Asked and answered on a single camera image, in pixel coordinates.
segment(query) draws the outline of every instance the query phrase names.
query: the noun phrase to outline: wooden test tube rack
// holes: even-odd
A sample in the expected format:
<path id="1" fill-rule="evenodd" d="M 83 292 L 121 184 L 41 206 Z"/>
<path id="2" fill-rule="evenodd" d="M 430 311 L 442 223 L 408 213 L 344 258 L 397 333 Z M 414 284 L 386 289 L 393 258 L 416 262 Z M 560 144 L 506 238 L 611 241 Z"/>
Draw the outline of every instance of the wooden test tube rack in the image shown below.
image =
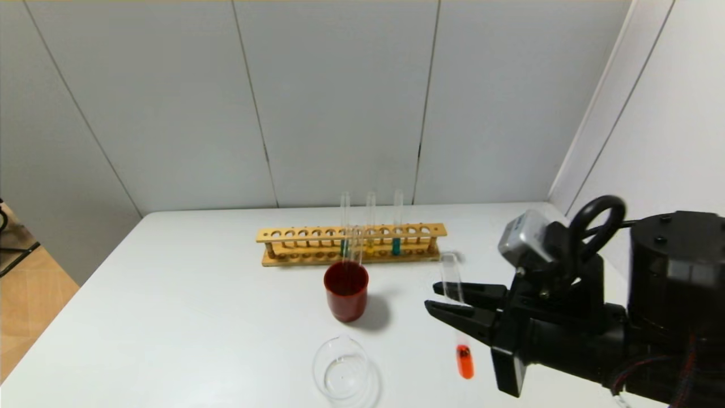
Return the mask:
<path id="1" fill-rule="evenodd" d="M 362 262 L 438 261 L 437 239 L 446 235 L 443 224 L 403 224 L 398 232 L 393 225 L 375 225 L 361 245 Z M 394 238 L 400 239 L 399 255 L 392 254 Z M 263 228 L 257 233 L 257 242 L 265 244 L 263 266 L 334 264 L 342 260 L 340 245 L 347 239 L 342 227 Z"/>

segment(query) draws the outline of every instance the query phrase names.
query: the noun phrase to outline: cable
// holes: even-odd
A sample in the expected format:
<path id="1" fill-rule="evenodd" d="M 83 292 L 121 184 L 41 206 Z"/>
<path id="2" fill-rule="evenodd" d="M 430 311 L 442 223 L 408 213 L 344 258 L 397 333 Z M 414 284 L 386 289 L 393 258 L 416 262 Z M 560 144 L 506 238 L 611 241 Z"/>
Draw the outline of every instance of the cable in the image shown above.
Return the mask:
<path id="1" fill-rule="evenodd" d="M 585 238 L 587 227 L 606 210 L 609 210 L 607 221 L 599 227 L 592 240 L 582 247 L 581 240 Z M 581 261 L 588 261 L 614 236 L 624 221 L 625 213 L 624 201 L 615 195 L 603 195 L 589 201 L 569 224 L 569 253 L 574 256 L 579 254 Z"/>
<path id="2" fill-rule="evenodd" d="M 680 371 L 680 380 L 677 383 L 675 392 L 675 398 L 670 404 L 670 408 L 680 408 L 689 397 L 690 391 L 692 391 L 693 378 L 695 377 L 695 364 L 697 362 L 697 350 L 695 344 L 697 338 L 694 334 L 689 336 L 689 345 L 687 347 L 687 359 Z"/>
<path id="3" fill-rule="evenodd" d="M 697 364 L 696 343 L 697 338 L 695 335 L 690 335 L 689 345 L 685 354 L 686 359 L 684 360 L 684 364 L 680 371 L 679 381 L 677 383 L 677 387 L 675 388 L 674 397 L 668 408 L 683 407 L 687 402 L 690 392 L 692 391 L 692 385 L 697 371 L 695 369 L 695 365 Z M 613 397 L 617 397 L 619 393 L 622 392 L 622 388 L 624 387 L 627 377 L 638 368 L 655 362 L 667 362 L 675 358 L 676 356 L 667 354 L 651 354 L 630 359 L 613 371 L 615 375 L 613 375 L 609 381 L 609 391 L 612 393 Z"/>
<path id="4" fill-rule="evenodd" d="M 622 229 L 622 228 L 632 228 L 632 227 L 634 227 L 634 225 L 635 225 L 635 224 L 636 224 L 636 223 L 637 223 L 638 221 L 639 221 L 639 220 L 636 220 L 636 219 L 632 219 L 632 220 L 628 220 L 628 221 L 622 221 L 622 224 L 621 224 L 621 225 L 619 226 L 619 228 L 620 228 L 620 229 Z M 594 235 L 594 234 L 597 234 L 597 233 L 598 233 L 598 232 L 599 232 L 599 231 L 601 230 L 601 228 L 602 228 L 602 227 L 594 227 L 594 228 L 590 228 L 590 229 L 588 229 L 588 230 L 587 230 L 587 231 L 586 231 L 586 232 L 584 233 L 584 238 L 588 238 L 588 237 L 591 237 L 591 236 L 592 236 L 592 235 Z"/>
<path id="5" fill-rule="evenodd" d="M 617 370 L 614 371 L 616 374 L 613 375 L 612 379 L 610 380 L 609 391 L 612 393 L 612 396 L 619 395 L 619 393 L 622 391 L 622 387 L 624 387 L 624 381 L 631 373 L 636 371 L 638 368 L 643 365 L 652 364 L 655 362 L 666 362 L 672 359 L 674 359 L 674 356 L 669 356 L 666 354 L 653 354 L 635 357 L 634 359 L 630 359 L 629 361 L 624 362 L 621 366 L 619 366 Z"/>

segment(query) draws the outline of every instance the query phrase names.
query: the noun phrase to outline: test tube with orange liquid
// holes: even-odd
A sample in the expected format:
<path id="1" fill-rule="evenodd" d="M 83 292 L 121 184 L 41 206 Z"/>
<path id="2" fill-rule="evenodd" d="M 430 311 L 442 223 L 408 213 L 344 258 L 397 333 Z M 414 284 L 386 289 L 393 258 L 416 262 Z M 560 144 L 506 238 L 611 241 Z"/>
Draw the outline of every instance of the test tube with orange liquid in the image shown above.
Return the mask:
<path id="1" fill-rule="evenodd" d="M 441 281 L 443 282 L 443 294 L 446 298 L 459 304 L 463 302 L 463 291 L 460 286 L 460 275 L 458 273 L 458 259 L 454 253 L 441 254 Z M 458 365 L 458 373 L 466 380 L 473 378 L 473 356 L 468 343 L 468 336 L 456 330 L 455 358 Z"/>

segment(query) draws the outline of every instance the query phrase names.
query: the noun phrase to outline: test tube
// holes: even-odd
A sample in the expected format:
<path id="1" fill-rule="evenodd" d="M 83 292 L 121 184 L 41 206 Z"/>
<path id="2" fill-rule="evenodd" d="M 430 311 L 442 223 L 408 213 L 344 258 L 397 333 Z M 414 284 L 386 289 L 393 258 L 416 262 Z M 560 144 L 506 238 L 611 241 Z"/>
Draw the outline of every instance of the test tube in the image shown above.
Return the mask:
<path id="1" fill-rule="evenodd" d="M 395 200 L 393 201 L 393 235 L 403 232 L 401 225 L 403 222 L 403 190 L 395 190 Z M 393 238 L 393 255 L 400 255 L 400 238 Z"/>
<path id="2" fill-rule="evenodd" d="M 375 234 L 375 192 L 368 193 L 368 201 L 365 204 L 368 211 L 367 225 L 365 226 L 365 254 L 367 256 L 375 255 L 375 240 L 369 238 L 368 235 Z"/>
<path id="3" fill-rule="evenodd" d="M 347 240 L 350 233 L 350 193 L 343 192 L 340 197 L 340 212 L 341 218 L 340 227 L 342 228 L 343 237 L 340 239 L 340 257 L 346 259 L 347 255 Z"/>
<path id="4" fill-rule="evenodd" d="M 461 290 L 460 274 L 458 273 L 458 258 L 454 253 L 441 254 L 441 281 L 443 282 L 443 295 L 453 301 L 464 304 Z M 458 373 L 466 380 L 473 378 L 473 357 L 468 336 L 456 330 L 456 362 Z"/>

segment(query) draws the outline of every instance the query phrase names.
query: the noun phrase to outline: empty test tube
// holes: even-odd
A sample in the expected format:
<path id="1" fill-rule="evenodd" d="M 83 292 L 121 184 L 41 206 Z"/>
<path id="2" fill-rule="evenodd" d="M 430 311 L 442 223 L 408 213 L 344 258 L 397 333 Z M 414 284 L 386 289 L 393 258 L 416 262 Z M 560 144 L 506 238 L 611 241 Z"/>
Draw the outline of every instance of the empty test tube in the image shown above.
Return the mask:
<path id="1" fill-rule="evenodd" d="M 375 233 L 375 192 L 368 193 L 365 209 L 368 212 L 367 225 L 365 226 L 365 254 L 372 256 L 375 254 L 375 240 L 369 238 L 368 235 Z"/>
<path id="2" fill-rule="evenodd" d="M 340 239 L 340 256 L 345 259 L 347 258 L 347 236 L 349 235 L 350 229 L 350 193 L 347 191 L 342 193 L 340 197 L 340 212 L 341 218 L 340 227 L 344 237 Z"/>
<path id="3" fill-rule="evenodd" d="M 403 232 L 401 225 L 403 222 L 403 190 L 395 190 L 395 200 L 393 201 L 393 234 Z M 400 238 L 393 238 L 393 255 L 400 255 Z"/>

